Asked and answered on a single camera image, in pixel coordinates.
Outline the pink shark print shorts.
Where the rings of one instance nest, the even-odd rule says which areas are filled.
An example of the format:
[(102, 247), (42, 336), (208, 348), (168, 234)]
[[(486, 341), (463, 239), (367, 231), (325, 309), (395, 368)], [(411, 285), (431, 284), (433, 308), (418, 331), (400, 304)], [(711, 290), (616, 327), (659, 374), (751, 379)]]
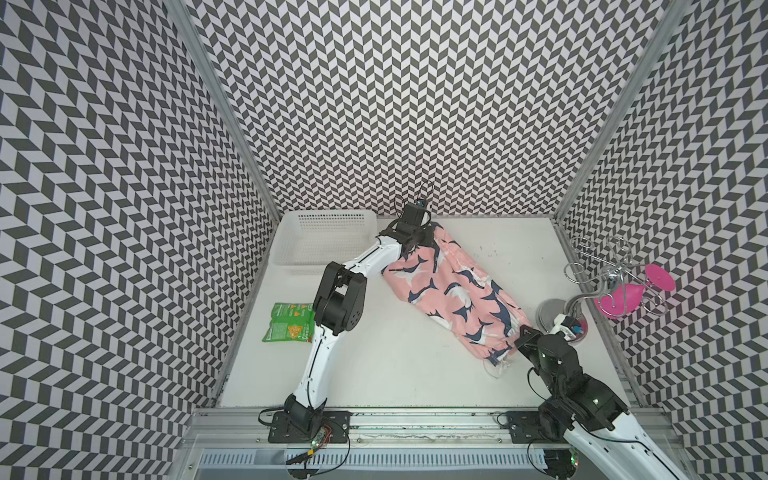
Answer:
[(450, 331), (498, 379), (511, 366), (521, 328), (532, 323), (442, 225), (431, 228), (432, 243), (384, 267), (383, 279), (399, 300)]

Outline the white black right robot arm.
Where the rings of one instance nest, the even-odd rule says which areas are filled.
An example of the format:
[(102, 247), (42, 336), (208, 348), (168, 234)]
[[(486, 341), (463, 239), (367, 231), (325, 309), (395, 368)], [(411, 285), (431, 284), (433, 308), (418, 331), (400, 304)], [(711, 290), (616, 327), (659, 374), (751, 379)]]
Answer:
[(523, 326), (515, 346), (549, 392), (539, 406), (545, 439), (568, 443), (609, 479), (688, 477), (618, 394), (584, 372), (564, 333), (544, 334)]

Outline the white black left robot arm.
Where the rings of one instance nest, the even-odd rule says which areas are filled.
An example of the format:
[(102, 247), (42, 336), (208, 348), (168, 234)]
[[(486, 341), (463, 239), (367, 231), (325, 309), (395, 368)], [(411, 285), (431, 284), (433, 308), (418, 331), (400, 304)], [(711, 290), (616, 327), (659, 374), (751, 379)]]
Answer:
[(418, 198), (406, 203), (359, 256), (326, 265), (312, 305), (312, 350), (298, 386), (283, 405), (290, 424), (302, 434), (312, 437), (324, 424), (326, 378), (332, 370), (333, 350), (363, 316), (368, 279), (416, 247), (429, 245), (433, 231), (428, 200)]

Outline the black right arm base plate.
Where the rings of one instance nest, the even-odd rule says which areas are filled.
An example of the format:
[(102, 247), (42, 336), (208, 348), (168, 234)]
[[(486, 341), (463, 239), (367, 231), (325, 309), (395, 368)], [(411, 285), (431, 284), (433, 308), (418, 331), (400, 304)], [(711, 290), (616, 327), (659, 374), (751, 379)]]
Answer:
[(507, 411), (502, 425), (508, 430), (513, 444), (565, 444), (565, 426), (550, 414), (538, 411)]

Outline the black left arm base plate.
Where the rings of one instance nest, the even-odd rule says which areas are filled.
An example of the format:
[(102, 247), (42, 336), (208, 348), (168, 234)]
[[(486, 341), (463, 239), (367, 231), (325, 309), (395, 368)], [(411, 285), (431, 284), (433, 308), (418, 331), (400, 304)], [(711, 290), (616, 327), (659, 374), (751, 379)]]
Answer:
[(273, 415), (269, 427), (268, 442), (271, 444), (308, 445), (322, 427), (330, 429), (330, 444), (343, 444), (349, 440), (351, 411), (331, 410), (315, 415), (311, 420), (295, 420), (285, 411)]

